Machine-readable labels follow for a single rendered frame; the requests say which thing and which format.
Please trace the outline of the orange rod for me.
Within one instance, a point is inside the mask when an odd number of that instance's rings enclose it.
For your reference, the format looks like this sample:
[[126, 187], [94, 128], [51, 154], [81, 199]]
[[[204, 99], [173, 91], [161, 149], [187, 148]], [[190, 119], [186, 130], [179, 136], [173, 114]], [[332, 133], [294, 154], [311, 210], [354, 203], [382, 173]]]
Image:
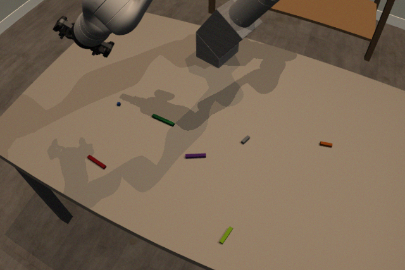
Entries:
[[332, 144], [331, 144], [331, 143], [328, 143], [328, 142], [320, 142], [320, 146], [332, 147]]

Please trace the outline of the grey rod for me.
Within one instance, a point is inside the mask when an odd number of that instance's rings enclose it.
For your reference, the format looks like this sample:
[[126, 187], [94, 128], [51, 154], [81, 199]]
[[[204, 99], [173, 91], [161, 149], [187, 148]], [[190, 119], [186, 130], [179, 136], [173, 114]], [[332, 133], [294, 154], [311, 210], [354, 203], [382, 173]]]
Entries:
[[241, 143], [242, 143], [242, 144], [245, 144], [249, 139], [250, 139], [250, 136], [247, 135], [247, 136], [241, 141]]

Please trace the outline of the purple rod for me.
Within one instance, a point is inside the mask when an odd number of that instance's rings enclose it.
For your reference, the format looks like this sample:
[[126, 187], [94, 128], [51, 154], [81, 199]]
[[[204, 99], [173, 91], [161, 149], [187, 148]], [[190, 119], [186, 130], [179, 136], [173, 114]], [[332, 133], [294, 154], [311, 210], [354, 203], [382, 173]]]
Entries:
[[186, 154], [186, 159], [194, 159], [194, 158], [206, 158], [206, 153], [203, 154]]

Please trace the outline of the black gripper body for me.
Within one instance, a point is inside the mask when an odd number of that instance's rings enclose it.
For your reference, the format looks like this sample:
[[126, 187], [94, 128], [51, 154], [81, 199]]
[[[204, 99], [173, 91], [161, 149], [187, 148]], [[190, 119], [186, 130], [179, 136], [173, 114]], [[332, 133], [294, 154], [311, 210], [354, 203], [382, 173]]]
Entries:
[[99, 44], [98, 46], [89, 47], [89, 46], [85, 46], [85, 45], [81, 44], [81, 43], [77, 40], [77, 38], [76, 38], [76, 36], [75, 36], [75, 34], [74, 34], [74, 24], [75, 24], [75, 23], [72, 23], [73, 26], [72, 26], [72, 28], [69, 28], [68, 31], [72, 34], [72, 38], [73, 38], [74, 42], [75, 42], [79, 47], [84, 48], [84, 49], [93, 49], [93, 48], [95, 48], [95, 47], [100, 47], [100, 46], [101, 46], [101, 44]]

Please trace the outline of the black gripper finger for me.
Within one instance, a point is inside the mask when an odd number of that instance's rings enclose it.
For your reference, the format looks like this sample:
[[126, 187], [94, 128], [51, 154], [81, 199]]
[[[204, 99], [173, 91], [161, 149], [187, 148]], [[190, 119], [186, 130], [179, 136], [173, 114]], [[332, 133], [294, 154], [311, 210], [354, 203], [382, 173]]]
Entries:
[[68, 39], [73, 39], [71, 36], [71, 33], [68, 31], [68, 28], [72, 28], [72, 24], [67, 22], [67, 17], [62, 16], [57, 22], [56, 26], [54, 26], [53, 30], [55, 32], [59, 31], [59, 36], [60, 39], [62, 39], [64, 36], [67, 37]]
[[95, 47], [95, 48], [91, 49], [91, 51], [93, 51], [92, 55], [94, 56], [94, 55], [98, 55], [98, 54], [103, 54], [103, 56], [105, 58], [107, 58], [108, 55], [110, 54], [114, 44], [115, 43], [112, 41], [107, 42], [107, 43], [103, 42], [100, 47]]

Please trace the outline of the red rod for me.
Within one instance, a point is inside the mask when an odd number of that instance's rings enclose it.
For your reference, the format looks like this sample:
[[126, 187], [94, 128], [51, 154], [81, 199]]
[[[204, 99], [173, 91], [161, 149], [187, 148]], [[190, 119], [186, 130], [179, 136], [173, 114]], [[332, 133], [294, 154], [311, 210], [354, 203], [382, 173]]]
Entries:
[[87, 156], [88, 159], [90, 159], [92, 162], [94, 162], [95, 164], [97, 164], [98, 166], [100, 166], [102, 169], [106, 168], [106, 165], [104, 165], [103, 163], [101, 163], [100, 161], [98, 161], [97, 159], [95, 159], [94, 157], [92, 157], [91, 155]]

